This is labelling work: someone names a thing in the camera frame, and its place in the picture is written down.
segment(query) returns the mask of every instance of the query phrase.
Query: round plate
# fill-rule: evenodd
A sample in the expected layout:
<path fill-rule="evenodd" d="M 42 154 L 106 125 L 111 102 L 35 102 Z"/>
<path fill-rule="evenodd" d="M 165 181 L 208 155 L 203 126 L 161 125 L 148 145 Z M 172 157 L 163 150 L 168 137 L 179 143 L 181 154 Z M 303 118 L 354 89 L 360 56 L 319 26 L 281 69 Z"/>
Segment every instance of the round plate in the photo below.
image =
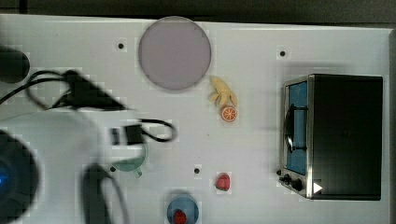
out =
<path fill-rule="evenodd" d="M 211 60 L 205 32 L 182 17 L 166 17 L 153 23 L 143 34 L 138 52 L 148 79 L 172 91 L 198 83 Z"/>

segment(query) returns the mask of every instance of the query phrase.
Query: toaster oven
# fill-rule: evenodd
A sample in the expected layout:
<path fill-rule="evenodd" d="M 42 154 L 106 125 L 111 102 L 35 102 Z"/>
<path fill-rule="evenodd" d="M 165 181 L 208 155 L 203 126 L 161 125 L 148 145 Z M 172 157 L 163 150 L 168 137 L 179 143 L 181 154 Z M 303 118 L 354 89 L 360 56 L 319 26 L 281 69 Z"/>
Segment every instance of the toaster oven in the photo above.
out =
<path fill-rule="evenodd" d="M 307 199 L 380 200 L 382 94 L 382 77 L 285 83 L 279 182 Z"/>

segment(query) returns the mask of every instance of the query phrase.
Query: white tabletop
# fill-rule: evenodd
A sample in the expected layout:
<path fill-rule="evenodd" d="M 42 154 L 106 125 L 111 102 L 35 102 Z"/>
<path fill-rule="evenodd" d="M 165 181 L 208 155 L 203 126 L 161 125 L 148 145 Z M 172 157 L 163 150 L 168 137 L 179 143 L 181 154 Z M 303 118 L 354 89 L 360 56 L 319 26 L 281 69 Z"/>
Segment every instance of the white tabletop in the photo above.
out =
<path fill-rule="evenodd" d="M 77 68 L 142 118 L 176 124 L 175 142 L 149 142 L 142 177 L 117 176 L 133 223 L 165 223 L 165 207 L 181 190 L 199 202 L 200 223 L 389 223 L 389 30 L 198 22 L 212 46 L 207 74 L 227 81 L 240 102 L 237 121 L 227 124 L 208 102 L 213 91 L 208 76 L 181 93 L 162 91 L 146 79 L 137 45 L 153 22 L 0 16 L 0 43 L 28 52 L 31 73 Z M 118 49 L 119 43 L 125 48 Z M 278 56 L 281 50 L 286 57 Z M 309 201 L 277 183 L 280 88 L 286 80 L 313 73 L 383 76 L 381 201 Z M 16 86 L 2 83 L 0 93 Z M 59 85 L 45 84 L 36 94 L 53 102 L 61 93 Z M 0 119 L 36 111 L 19 96 L 1 105 Z M 196 164 L 202 166 L 198 178 Z M 215 190 L 218 172 L 232 174 L 230 193 Z"/>

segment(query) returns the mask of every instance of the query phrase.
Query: toy orange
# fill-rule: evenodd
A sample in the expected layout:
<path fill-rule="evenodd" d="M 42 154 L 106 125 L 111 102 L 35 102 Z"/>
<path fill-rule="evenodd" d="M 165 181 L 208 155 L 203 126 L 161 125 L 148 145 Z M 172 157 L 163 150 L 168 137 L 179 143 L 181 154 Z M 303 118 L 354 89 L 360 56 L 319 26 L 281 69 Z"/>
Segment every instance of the toy orange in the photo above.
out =
<path fill-rule="evenodd" d="M 227 122 L 233 122 L 236 119 L 237 112 L 233 106 L 225 105 L 220 110 L 221 118 Z"/>

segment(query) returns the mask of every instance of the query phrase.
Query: toy banana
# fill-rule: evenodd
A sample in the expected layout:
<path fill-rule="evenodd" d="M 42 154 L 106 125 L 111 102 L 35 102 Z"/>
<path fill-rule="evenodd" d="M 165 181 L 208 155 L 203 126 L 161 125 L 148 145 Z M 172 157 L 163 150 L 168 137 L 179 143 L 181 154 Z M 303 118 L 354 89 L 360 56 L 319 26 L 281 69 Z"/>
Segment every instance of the toy banana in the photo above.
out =
<path fill-rule="evenodd" d="M 218 98 L 220 98 L 219 106 L 224 106 L 227 104 L 228 100 L 231 99 L 233 105 L 238 106 L 238 101 L 236 100 L 235 94 L 223 80 L 221 80 L 219 77 L 212 77 L 210 82 L 216 89 L 216 92 L 210 96 L 210 102 L 216 102 Z"/>

